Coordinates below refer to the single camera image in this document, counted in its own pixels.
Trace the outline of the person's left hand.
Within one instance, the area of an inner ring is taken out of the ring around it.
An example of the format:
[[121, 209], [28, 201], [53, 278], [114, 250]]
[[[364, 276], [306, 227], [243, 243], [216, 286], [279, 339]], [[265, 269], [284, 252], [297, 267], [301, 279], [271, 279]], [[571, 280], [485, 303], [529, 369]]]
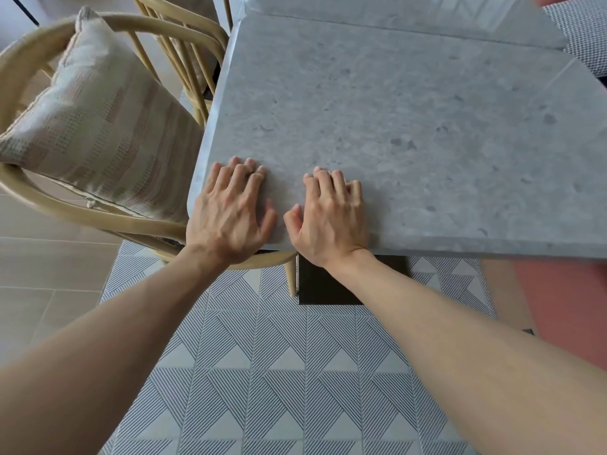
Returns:
[[243, 160], [235, 156], [223, 165], [209, 194], [205, 194], [204, 183], [187, 224], [181, 257], [195, 255], [204, 264], [226, 269], [245, 262], [265, 244], [257, 242], [258, 223], [263, 214], [257, 202], [267, 171], [257, 164], [257, 194], [239, 195], [236, 193], [239, 162]]

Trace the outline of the person's right hand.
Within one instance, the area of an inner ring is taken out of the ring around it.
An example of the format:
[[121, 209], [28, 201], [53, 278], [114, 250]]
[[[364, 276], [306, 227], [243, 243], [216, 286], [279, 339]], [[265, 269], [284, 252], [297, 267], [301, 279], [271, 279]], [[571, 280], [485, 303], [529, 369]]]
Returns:
[[305, 239], [303, 243], [291, 244], [309, 262], [338, 275], [374, 256], [368, 248], [365, 203], [349, 203], [346, 192], [349, 181], [341, 170], [328, 171], [333, 179], [333, 198], [328, 199], [319, 198], [314, 171], [304, 175]]

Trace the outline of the person's right forearm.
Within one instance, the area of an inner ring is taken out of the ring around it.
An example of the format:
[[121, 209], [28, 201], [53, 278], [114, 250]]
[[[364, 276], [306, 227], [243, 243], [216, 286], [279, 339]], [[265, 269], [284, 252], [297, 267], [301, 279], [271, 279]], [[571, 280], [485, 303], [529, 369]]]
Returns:
[[321, 261], [483, 455], [607, 455], [606, 371], [445, 297], [368, 250]]

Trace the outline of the person's left forearm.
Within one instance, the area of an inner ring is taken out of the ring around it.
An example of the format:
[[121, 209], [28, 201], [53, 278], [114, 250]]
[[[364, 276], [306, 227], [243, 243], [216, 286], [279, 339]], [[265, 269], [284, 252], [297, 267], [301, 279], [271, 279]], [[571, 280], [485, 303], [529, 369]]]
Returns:
[[98, 455], [233, 252], [187, 246], [0, 369], [0, 455]]

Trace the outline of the black table base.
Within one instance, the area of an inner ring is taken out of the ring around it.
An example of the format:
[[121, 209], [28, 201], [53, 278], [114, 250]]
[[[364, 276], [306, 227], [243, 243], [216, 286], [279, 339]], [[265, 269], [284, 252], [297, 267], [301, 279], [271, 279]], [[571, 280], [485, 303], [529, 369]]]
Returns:
[[[375, 254], [378, 261], [400, 274], [412, 276], [412, 262], [404, 255]], [[358, 306], [362, 302], [325, 269], [298, 255], [299, 304], [314, 306]]]

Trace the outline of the beige striped woven cushion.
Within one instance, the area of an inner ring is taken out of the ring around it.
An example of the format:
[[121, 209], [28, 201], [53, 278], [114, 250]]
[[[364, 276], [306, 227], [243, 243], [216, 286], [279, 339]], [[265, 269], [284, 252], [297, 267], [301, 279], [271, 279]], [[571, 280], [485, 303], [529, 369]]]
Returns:
[[129, 214], [186, 224], [203, 129], [88, 7], [49, 88], [0, 135], [0, 163]]

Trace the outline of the light wooden spindle chair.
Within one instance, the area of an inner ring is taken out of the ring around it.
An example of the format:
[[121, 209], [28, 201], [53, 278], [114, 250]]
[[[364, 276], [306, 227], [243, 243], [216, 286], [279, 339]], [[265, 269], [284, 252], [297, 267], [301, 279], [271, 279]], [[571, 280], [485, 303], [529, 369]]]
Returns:
[[194, 119], [206, 127], [229, 34], [213, 0], [133, 0], [155, 25], [156, 41], [177, 73]]

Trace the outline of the geometric striped patterned rug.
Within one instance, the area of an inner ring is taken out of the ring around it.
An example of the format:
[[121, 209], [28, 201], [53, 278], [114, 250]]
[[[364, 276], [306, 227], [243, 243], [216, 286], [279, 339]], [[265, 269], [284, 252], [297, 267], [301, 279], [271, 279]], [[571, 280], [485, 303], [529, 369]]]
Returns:
[[102, 455], [479, 455], [363, 305], [300, 305], [283, 266], [227, 270]]

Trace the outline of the pink bench seat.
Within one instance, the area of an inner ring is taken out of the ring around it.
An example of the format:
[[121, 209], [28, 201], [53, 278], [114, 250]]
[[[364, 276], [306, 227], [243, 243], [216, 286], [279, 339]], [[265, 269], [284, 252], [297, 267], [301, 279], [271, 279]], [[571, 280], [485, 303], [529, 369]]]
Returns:
[[539, 335], [607, 371], [607, 263], [514, 264]]

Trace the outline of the black white checkered cushion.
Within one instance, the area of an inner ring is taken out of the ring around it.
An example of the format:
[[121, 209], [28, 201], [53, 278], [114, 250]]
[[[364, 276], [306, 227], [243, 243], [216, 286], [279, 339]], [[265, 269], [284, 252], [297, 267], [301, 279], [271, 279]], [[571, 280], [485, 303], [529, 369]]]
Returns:
[[543, 7], [574, 56], [607, 86], [607, 0], [563, 0]]

